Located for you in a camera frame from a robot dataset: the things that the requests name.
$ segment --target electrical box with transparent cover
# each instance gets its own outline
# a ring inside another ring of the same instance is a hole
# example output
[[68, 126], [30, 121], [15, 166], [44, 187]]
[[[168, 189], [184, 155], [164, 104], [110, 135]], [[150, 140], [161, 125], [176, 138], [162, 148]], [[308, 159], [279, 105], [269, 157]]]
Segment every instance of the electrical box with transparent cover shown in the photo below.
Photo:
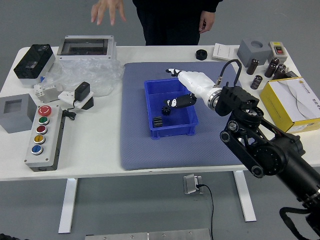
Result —
[[116, 42], [112, 35], [69, 35], [62, 40], [57, 55], [60, 60], [117, 59]]

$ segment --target push button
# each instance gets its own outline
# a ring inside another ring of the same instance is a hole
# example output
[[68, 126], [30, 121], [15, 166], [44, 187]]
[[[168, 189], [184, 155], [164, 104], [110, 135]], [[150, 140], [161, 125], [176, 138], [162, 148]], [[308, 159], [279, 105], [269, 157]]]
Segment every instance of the push button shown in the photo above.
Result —
[[46, 138], [43, 135], [37, 135], [34, 137], [34, 143], [35, 144], [43, 144], [46, 141]]
[[44, 148], [40, 145], [34, 145], [31, 149], [31, 153], [34, 155], [40, 155], [44, 151]]
[[39, 109], [38, 109], [38, 114], [40, 116], [43, 116], [43, 117], [47, 117], [51, 114], [51, 107], [48, 106], [48, 105], [44, 105], [44, 106], [41, 106]]
[[49, 118], [47, 118], [46, 116], [42, 116], [40, 117], [38, 122], [40, 125], [47, 125], [49, 123]]
[[36, 128], [36, 133], [37, 134], [42, 134], [43, 135], [43, 134], [46, 134], [47, 131], [48, 131], [48, 129], [44, 125], [38, 126]]

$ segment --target hand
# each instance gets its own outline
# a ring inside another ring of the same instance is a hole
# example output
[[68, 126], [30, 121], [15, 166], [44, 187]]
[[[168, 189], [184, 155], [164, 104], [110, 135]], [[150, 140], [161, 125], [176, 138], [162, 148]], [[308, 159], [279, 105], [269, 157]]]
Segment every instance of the hand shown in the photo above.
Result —
[[216, 14], [214, 12], [202, 11], [199, 23], [199, 33], [203, 34], [210, 31], [215, 23]]
[[116, 21], [116, 9], [119, 10], [120, 16], [123, 21], [127, 21], [125, 17], [125, 8], [123, 0], [99, 0], [92, 6], [91, 9], [91, 22], [95, 22], [100, 25], [104, 18], [105, 11], [109, 8], [110, 24], [115, 25]]

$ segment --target blue button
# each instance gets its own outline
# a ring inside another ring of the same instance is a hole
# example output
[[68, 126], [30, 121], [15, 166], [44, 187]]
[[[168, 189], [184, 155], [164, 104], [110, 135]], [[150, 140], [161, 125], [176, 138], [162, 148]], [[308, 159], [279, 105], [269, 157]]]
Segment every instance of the blue button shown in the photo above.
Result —
[[40, 145], [34, 145], [31, 149], [31, 153], [33, 153], [34, 155], [39, 155], [43, 152], [43, 147]]

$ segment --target power cord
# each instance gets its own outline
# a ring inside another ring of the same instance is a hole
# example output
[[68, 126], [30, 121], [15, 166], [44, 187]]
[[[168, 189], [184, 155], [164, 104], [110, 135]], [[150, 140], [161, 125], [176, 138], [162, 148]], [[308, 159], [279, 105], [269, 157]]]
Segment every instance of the power cord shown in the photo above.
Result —
[[210, 188], [209, 188], [207, 185], [205, 185], [205, 184], [197, 184], [196, 187], [197, 187], [197, 188], [207, 187], [207, 188], [209, 189], [210, 196], [211, 196], [211, 202], [212, 202], [210, 235], [211, 235], [211, 240], [214, 240], [214, 235], [213, 235], [213, 233], [212, 233], [212, 229], [213, 229], [213, 219], [214, 219], [214, 209], [215, 209], [215, 207], [214, 207], [214, 199], [213, 199], [213, 197], [212, 197], [212, 192], [211, 192]]
[[72, 108], [68, 108], [67, 110], [63, 110], [62, 111], [62, 117], [68, 117], [68, 118], [70, 118], [72, 121], [74, 121], [75, 120], [75, 118], [76, 118], [76, 113], [75, 112], [73, 112], [73, 111], [69, 111], [69, 110], [72, 110], [72, 109], [75, 109], [75, 102], [76, 102], [77, 100], [74, 100], [73, 101], [73, 103], [72, 103]]
[[287, 216], [287, 213], [292, 213], [292, 214], [310, 214], [311, 211], [309, 209], [299, 209], [299, 208], [293, 208], [293, 207], [283, 207], [279, 211], [280, 217], [282, 218], [284, 224], [290, 229], [290, 231], [293, 233], [293, 235], [298, 240], [309, 240], [308, 238], [303, 237], [299, 233], [299, 231], [296, 228], [294, 222], [291, 220], [291, 218], [289, 216]]
[[5, 234], [1, 233], [0, 240], [20, 240], [20, 239], [14, 237], [14, 236], [9, 236], [9, 235], [5, 235]]
[[223, 68], [222, 68], [222, 70], [221, 70], [221, 73], [220, 73], [220, 76], [219, 76], [218, 79], [219, 79], [219, 81], [222, 80], [222, 75], [224, 74], [226, 67], [227, 67], [229, 64], [234, 63], [234, 62], [235, 62], [235, 63], [238, 65], [238, 67], [239, 67], [239, 69], [238, 69], [238, 71], [237, 71], [237, 73], [236, 73], [234, 82], [233, 82], [233, 86], [235, 87], [236, 84], [237, 84], [237, 82], [238, 82], [238, 80], [239, 80], [239, 76], [240, 76], [241, 69], [242, 69], [241, 62], [240, 62], [238, 59], [232, 59], [232, 60], [228, 61], [228, 62], [223, 66]]

